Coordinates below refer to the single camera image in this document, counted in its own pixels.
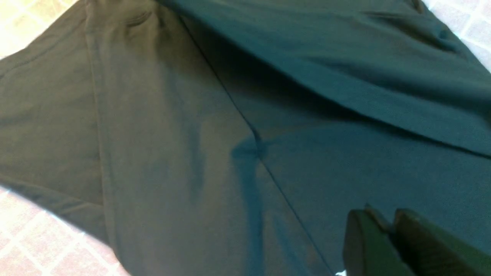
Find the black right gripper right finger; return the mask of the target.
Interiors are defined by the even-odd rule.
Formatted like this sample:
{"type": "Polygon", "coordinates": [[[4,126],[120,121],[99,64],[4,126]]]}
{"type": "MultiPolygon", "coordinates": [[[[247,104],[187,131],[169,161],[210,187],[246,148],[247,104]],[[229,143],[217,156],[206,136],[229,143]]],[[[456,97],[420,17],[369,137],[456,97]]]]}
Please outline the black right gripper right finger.
{"type": "Polygon", "coordinates": [[[490,255],[409,209],[394,216],[400,253],[418,276],[489,276],[490,255]]]}

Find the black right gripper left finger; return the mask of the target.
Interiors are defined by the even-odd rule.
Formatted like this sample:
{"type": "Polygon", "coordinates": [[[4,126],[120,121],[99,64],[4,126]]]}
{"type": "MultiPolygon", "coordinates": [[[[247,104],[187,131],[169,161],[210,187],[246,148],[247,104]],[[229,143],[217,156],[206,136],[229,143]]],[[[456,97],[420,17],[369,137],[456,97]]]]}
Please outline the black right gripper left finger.
{"type": "Polygon", "coordinates": [[[414,276],[400,258],[388,229],[386,220],[367,210],[349,211],[343,246],[348,276],[414,276]]]}

